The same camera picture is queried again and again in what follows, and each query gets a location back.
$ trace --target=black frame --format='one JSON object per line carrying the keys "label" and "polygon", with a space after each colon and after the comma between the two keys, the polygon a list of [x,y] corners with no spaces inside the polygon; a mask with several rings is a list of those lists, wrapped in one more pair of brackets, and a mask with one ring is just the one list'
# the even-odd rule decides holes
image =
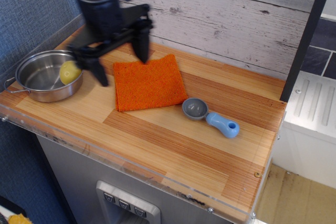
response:
{"label": "black frame", "polygon": [[304,29],[298,50],[294,57],[292,66],[289,70],[289,74],[286,80],[286,84],[284,89],[282,90],[282,94],[280,100],[283,102],[288,102],[289,97],[292,93],[293,87],[295,85],[296,79],[299,75],[303,60],[306,56],[308,47],[310,45],[311,39],[321,17],[324,5],[327,0],[315,0],[313,7],[311,9],[306,27]]}

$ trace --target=lemon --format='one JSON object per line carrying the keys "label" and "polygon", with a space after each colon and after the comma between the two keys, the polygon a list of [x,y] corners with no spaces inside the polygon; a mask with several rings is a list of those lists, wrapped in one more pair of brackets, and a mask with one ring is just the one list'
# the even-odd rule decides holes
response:
{"label": "lemon", "polygon": [[59,77],[64,85],[76,80],[80,73],[82,73],[82,70],[76,66],[76,63],[73,60],[64,62],[59,69]]}
{"label": "lemon", "polygon": [[32,224],[31,221],[25,218],[22,214],[12,215],[8,219],[9,224]]}

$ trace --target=dark tile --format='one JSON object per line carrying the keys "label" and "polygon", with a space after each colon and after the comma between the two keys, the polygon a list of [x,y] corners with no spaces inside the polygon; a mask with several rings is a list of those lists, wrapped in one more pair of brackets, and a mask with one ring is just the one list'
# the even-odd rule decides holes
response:
{"label": "dark tile", "polygon": [[336,53],[333,53],[323,76],[336,80]]}
{"label": "dark tile", "polygon": [[336,51],[336,22],[320,18],[310,45]]}
{"label": "dark tile", "polygon": [[330,52],[315,47],[308,47],[301,70],[308,73],[322,75]]}

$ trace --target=stainless steel pot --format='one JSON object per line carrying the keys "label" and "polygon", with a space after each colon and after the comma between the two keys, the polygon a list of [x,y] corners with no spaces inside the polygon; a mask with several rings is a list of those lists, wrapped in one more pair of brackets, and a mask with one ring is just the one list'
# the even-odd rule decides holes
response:
{"label": "stainless steel pot", "polygon": [[[17,67],[15,77],[5,81],[4,88],[10,93],[27,91],[29,97],[40,102],[56,102],[70,97],[78,91],[83,83],[82,73],[67,85],[59,78],[61,65],[74,57],[68,51],[51,50],[40,52],[25,58]],[[7,83],[13,79],[24,88],[18,91],[10,91]]]}

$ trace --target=blue handle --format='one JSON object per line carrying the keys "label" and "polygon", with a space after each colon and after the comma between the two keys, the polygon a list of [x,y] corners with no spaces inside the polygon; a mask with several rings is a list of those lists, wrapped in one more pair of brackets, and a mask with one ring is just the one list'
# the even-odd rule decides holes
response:
{"label": "blue handle", "polygon": [[226,119],[215,112],[211,112],[206,116],[206,122],[219,129],[227,138],[233,138],[239,132],[238,123]]}

